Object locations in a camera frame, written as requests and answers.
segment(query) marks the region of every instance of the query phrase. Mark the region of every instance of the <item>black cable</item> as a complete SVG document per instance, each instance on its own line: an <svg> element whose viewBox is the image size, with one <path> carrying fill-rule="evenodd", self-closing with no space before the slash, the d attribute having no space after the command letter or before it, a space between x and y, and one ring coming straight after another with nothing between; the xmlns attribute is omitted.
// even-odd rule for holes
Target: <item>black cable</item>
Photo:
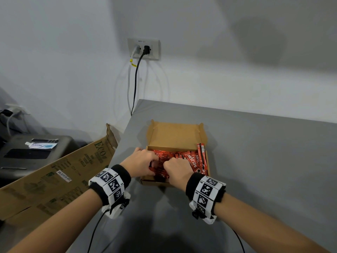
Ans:
<svg viewBox="0 0 337 253"><path fill-rule="evenodd" d="M97 224L96 224L96 226L95 226L95 229L94 229L94 231L92 232L91 240L90 240L90 244L89 244L89 248L88 248L88 252L87 252L87 253L89 253L89 251L90 251L92 239L94 238L94 234L95 234L96 228L97 228L97 226L98 226L98 224L99 224L99 221L101 221L101 219L102 219L102 217L104 216L104 214L107 213L108 211L110 211L110 209L107 209L106 211L104 211L104 213L103 213L103 214L101 215L101 217L99 218L99 220L98 220L98 222L97 222Z"/></svg>
<svg viewBox="0 0 337 253"><path fill-rule="evenodd" d="M7 125L1 120L1 113L0 113L0 123L2 124L2 125L4 125L6 128L7 128ZM17 132L17 133L20 133L20 134L22 134L22 132L21 131L18 131L17 129L13 129L13 128L9 128L11 131L15 131L15 132Z"/></svg>
<svg viewBox="0 0 337 253"><path fill-rule="evenodd" d="M138 67L139 67L139 63L141 62L141 59L143 58L143 56L145 55L145 52L143 51L143 54L141 55L141 57L138 60L138 64L136 67L136 76L134 79L134 94L133 94L133 105L132 105L132 109L131 109L131 116L132 116L132 111L133 111L133 107L134 107L134 101L136 99L136 89L137 89L137 71L138 71Z"/></svg>
<svg viewBox="0 0 337 253"><path fill-rule="evenodd" d="M236 237L238 237L238 239L239 239L239 242L240 242L240 244L241 244L241 247L242 247L242 250L243 250L243 253L245 253L245 248L243 247L243 245L242 245L242 242L241 242L241 239L240 239L240 237L238 236L238 234L236 233L236 231L234 231L233 230L233 232L235 233L235 235L236 235Z"/></svg>

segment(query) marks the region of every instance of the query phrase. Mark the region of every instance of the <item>electrical outlet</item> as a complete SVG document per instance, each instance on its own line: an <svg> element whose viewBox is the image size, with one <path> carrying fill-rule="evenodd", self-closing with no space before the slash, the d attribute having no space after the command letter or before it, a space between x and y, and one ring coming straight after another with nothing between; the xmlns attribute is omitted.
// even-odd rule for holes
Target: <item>electrical outlet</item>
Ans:
<svg viewBox="0 0 337 253"><path fill-rule="evenodd" d="M13 108L18 108L21 110L23 114L30 114L30 112L23 106L17 105L17 104L6 104L7 108L13 107Z"/></svg>
<svg viewBox="0 0 337 253"><path fill-rule="evenodd" d="M127 44L129 47L130 56L132 55L132 51L135 45L139 45L141 50L139 53L133 55L134 58L139 58L143 53L144 46L148 45L150 47L150 54L144 55L143 59L159 60L159 40L128 38Z"/></svg>

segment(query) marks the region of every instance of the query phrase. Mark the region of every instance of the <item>flattened cardboard box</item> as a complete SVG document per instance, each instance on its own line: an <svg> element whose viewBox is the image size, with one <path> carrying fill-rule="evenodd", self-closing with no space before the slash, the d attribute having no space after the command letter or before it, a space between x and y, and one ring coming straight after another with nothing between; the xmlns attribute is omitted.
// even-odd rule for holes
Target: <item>flattened cardboard box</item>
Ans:
<svg viewBox="0 0 337 253"><path fill-rule="evenodd" d="M1 188L0 219L39 225L87 190L88 180L109 165L113 147L117 142L107 124L106 137Z"/></svg>
<svg viewBox="0 0 337 253"><path fill-rule="evenodd" d="M204 130L204 124L183 124L183 123L166 123L151 120L146 133L148 145L147 150L164 150L164 151L187 151L197 150L197 144L204 143L207 145L207 135ZM206 162L208 166L208 175L210 176L208 156L206 153ZM157 181L153 176L141 177L141 183L149 186L171 186L169 180Z"/></svg>

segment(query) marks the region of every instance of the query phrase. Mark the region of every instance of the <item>label sticker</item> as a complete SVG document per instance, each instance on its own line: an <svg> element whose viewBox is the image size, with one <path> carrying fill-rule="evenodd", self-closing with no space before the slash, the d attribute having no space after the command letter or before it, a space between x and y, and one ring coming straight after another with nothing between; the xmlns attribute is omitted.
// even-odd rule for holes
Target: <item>label sticker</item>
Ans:
<svg viewBox="0 0 337 253"><path fill-rule="evenodd" d="M30 149L52 149L57 145L57 143L29 143L29 142L26 142L25 144L28 145Z"/></svg>
<svg viewBox="0 0 337 253"><path fill-rule="evenodd" d="M69 178L66 174L64 174L61 170L58 170L56 172L61 178L63 178L68 183L71 181L71 178Z"/></svg>

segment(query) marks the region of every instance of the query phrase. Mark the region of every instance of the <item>gray table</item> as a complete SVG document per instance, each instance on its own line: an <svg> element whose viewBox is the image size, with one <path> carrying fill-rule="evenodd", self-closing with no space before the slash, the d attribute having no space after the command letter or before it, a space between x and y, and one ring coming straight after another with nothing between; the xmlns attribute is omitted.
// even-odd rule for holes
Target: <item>gray table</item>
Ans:
<svg viewBox="0 0 337 253"><path fill-rule="evenodd" d="M335 251L337 124L140 100L112 164L146 146L151 119L203 122L212 176L226 182L230 194ZM127 190L131 203L116 220L101 220L91 252L242 252L223 222L193 218L178 189L133 181ZM70 252L86 252L100 215Z"/></svg>

